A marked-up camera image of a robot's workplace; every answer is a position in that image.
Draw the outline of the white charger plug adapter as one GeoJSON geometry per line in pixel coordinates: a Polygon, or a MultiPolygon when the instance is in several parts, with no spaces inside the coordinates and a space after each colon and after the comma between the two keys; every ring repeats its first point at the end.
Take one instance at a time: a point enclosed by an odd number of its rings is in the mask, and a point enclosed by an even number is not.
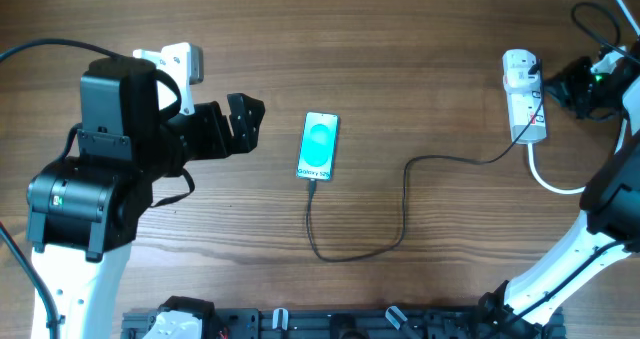
{"type": "Polygon", "coordinates": [[[509,94],[539,91],[541,88],[540,65],[508,68],[504,72],[503,86],[509,94]]]}

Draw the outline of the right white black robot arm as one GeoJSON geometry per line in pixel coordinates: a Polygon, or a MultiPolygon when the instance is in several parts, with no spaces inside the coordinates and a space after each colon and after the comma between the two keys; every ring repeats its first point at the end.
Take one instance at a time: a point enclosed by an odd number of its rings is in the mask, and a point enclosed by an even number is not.
{"type": "Polygon", "coordinates": [[[606,267],[639,251],[639,81],[622,96],[633,136],[586,185],[567,234],[525,273],[497,290],[482,313],[490,336],[529,338],[606,267]]]}

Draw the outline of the Galaxy smartphone cyan screen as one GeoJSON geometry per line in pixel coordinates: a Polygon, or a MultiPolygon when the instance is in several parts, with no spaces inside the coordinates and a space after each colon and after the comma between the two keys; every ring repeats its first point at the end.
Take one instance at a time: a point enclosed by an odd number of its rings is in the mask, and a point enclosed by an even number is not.
{"type": "Polygon", "coordinates": [[[296,176],[329,181],[337,145],[339,116],[308,112],[305,116],[296,176]]]}

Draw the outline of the white power strip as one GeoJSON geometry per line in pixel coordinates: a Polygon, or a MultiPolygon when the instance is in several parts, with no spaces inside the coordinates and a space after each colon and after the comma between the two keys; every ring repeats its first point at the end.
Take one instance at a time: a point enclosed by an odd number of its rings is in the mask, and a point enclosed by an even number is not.
{"type": "MultiPolygon", "coordinates": [[[[539,64],[536,56],[524,49],[507,50],[503,57],[504,72],[511,67],[531,67],[539,64]]],[[[516,144],[534,144],[547,136],[546,118],[542,105],[542,87],[539,91],[523,94],[506,93],[511,140],[516,144]]]]}

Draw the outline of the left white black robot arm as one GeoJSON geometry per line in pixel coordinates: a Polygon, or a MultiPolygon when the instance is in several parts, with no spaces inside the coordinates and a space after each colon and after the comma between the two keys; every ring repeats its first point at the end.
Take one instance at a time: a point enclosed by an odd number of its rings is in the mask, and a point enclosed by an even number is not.
{"type": "Polygon", "coordinates": [[[61,338],[106,338],[118,286],[142,214],[156,206],[154,183],[186,175],[192,160],[252,151],[265,105],[243,93],[190,115],[161,107],[158,89],[176,91],[169,74],[148,60],[93,61],[80,83],[82,120],[63,152],[27,190],[32,262],[56,310],[47,318],[61,338]]]}

